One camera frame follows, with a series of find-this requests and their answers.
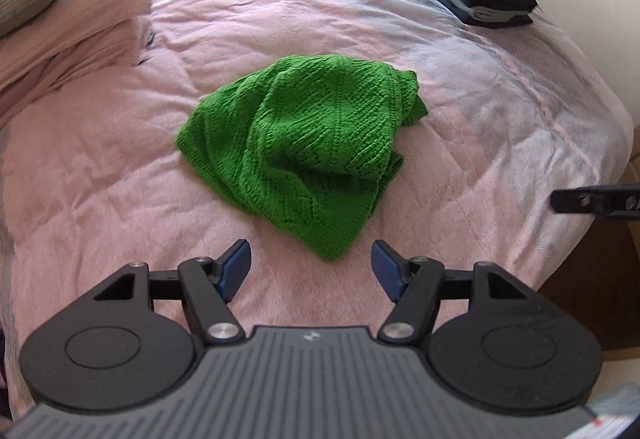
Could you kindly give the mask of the green knitted vest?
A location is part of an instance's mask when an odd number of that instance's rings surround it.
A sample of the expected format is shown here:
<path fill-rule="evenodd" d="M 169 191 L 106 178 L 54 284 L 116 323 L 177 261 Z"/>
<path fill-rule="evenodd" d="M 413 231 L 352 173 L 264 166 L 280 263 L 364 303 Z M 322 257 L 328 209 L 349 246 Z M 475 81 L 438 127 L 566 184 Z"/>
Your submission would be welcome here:
<path fill-rule="evenodd" d="M 404 162 L 399 129 L 427 113 L 412 70 L 290 55 L 207 95 L 176 145 L 226 202 L 333 261 Z"/>

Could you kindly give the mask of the pink grey bed quilt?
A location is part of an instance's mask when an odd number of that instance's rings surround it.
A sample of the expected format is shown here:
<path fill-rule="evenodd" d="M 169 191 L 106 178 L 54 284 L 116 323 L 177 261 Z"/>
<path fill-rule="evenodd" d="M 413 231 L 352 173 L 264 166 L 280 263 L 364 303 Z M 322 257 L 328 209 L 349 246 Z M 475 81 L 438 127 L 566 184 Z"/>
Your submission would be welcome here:
<path fill-rule="evenodd" d="M 250 242 L 244 326 L 378 326 L 386 240 L 538 287 L 587 232 L 556 188 L 620 179 L 631 118 L 567 34 L 436 0 L 155 0 L 141 63 L 1 131 L 1 327 L 15 417 L 32 331 L 125 263 Z"/>

